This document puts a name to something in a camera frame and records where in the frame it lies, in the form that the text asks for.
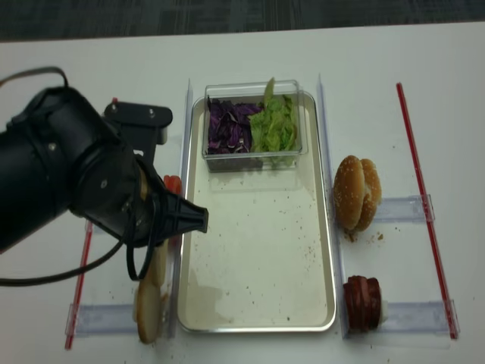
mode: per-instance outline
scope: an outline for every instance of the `sesame seed bun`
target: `sesame seed bun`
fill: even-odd
[[[340,163],[333,184],[336,219],[348,231],[361,217],[365,196],[365,177],[361,161],[349,155]]]
[[[353,155],[344,158],[335,175],[333,201],[336,219],[349,232],[371,224],[382,197],[375,164]]]

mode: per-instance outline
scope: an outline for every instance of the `shredded lettuce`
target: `shredded lettuce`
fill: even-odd
[[[296,141],[296,112],[292,99],[274,96],[274,78],[268,82],[261,112],[249,116],[251,152],[292,150]]]

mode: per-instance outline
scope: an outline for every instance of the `food tray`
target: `food tray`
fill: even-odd
[[[336,317],[316,109],[302,98],[308,153],[281,171],[210,173],[204,99],[193,106],[182,183],[210,218],[207,234],[182,240],[177,311],[189,331],[324,331]]]

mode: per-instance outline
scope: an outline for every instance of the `floor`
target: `floor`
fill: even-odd
[[[0,41],[470,20],[484,0],[0,0]]]

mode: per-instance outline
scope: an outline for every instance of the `red straw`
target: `red straw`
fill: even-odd
[[[404,90],[402,84],[397,83],[397,94],[399,96],[399,102],[401,103],[402,116],[404,117],[404,125],[406,133],[408,134],[409,147],[411,148],[412,161],[415,165],[416,178],[418,180],[419,193],[422,196],[427,196],[426,187],[424,186],[423,174],[421,173],[421,166],[419,164],[418,149],[416,148],[415,137],[412,133],[411,120],[409,119],[408,106],[406,105],[406,99],[404,97]],[[426,216],[429,216],[429,206],[423,199],[423,210]],[[438,250],[438,240],[436,232],[434,231],[433,221],[427,219],[427,231],[430,235],[431,249],[433,250],[434,264],[436,266],[436,273],[438,274],[438,280],[440,281],[441,297],[443,298],[443,305],[445,306],[446,319],[448,320],[449,336],[456,340],[458,339],[458,330],[452,311],[451,300],[449,298],[448,287],[446,286],[445,272],[441,263],[440,251]]]
[[[84,238],[83,254],[81,256],[81,264],[83,267],[88,262],[89,247],[91,246],[92,237],[92,223],[87,222],[86,225],[86,237]],[[81,293],[83,292],[84,274],[77,276],[76,291],[74,292],[73,309],[70,315],[69,329],[67,330],[65,350],[70,350],[73,347],[74,330],[76,329],[77,310],[81,303]]]

